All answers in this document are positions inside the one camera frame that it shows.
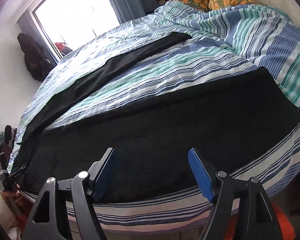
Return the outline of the person left hand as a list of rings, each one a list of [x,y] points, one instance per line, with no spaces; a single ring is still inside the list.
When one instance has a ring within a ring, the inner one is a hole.
[[[4,201],[7,204],[10,204],[11,200],[13,200],[15,202],[15,204],[17,204],[19,206],[23,206],[23,204],[24,204],[24,198],[21,195],[20,186],[17,184],[16,187],[17,187],[17,190],[15,192],[12,192],[12,191],[2,191],[0,195],[2,196],[2,198],[4,199]]]

